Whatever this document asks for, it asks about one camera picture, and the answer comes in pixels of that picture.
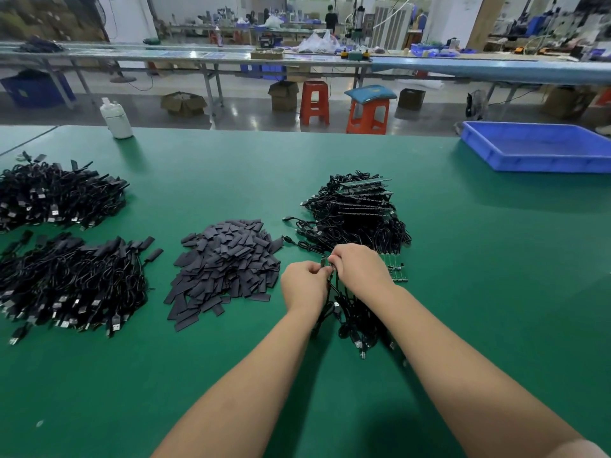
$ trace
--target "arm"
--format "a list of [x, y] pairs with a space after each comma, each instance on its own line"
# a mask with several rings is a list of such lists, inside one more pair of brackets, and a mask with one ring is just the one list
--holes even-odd
[[286, 268], [286, 315], [187, 411], [154, 458], [263, 455], [325, 302], [330, 273], [331, 267], [314, 262]]
[[337, 246], [342, 282], [393, 334], [470, 458], [544, 457], [581, 435], [396, 286], [378, 254]]

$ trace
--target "hand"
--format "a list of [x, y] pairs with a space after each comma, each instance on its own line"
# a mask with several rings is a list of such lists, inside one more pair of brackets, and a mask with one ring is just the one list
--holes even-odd
[[339, 244], [329, 256], [340, 280], [356, 297], [371, 305], [394, 283], [377, 252], [359, 244]]
[[327, 280], [332, 271], [331, 267], [321, 267], [311, 261], [295, 262], [286, 267], [280, 277], [286, 310], [289, 313], [303, 311], [318, 318], [329, 293]]

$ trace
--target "blue pillow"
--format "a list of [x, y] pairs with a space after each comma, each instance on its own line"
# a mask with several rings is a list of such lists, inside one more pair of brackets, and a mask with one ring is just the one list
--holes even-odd
[[383, 85], [367, 85], [366, 87], [344, 91], [344, 93], [359, 104], [365, 104], [374, 99], [397, 99], [395, 93]]

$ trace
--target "white bottle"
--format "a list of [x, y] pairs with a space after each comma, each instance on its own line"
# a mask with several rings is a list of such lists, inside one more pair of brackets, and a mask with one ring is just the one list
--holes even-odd
[[222, 48], [223, 47], [223, 36], [222, 36], [221, 30], [219, 29], [218, 25], [214, 28], [214, 34], [216, 35], [216, 44], [218, 45], [219, 48]]
[[127, 119], [123, 106], [118, 102], [111, 102], [108, 98], [102, 98], [102, 102], [104, 104], [100, 106], [100, 112], [112, 136], [118, 140], [133, 137], [134, 132], [131, 130], [130, 121]]

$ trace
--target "green tabletop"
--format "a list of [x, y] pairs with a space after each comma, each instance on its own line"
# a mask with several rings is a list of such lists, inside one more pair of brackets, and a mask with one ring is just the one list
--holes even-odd
[[0, 125], [0, 156], [55, 128], [50, 125]]
[[[210, 223], [284, 215], [329, 175], [393, 178], [414, 238], [407, 287], [451, 329], [585, 437], [611, 452], [611, 176], [495, 173], [457, 138], [63, 126], [24, 146], [126, 178], [129, 203], [82, 233], [92, 242], [156, 237], [153, 291], [115, 338], [35, 327], [0, 343], [0, 455], [145, 457], [179, 417], [284, 314], [234, 300], [175, 333], [163, 299], [179, 240]], [[0, 167], [13, 165], [0, 157]], [[36, 231], [57, 231], [42, 225]], [[20, 231], [0, 237], [0, 247]], [[276, 256], [316, 259], [286, 246]], [[0, 342], [16, 327], [0, 320]], [[460, 448], [401, 356], [376, 346], [361, 360], [328, 320], [303, 367], [268, 457], [457, 456]]]

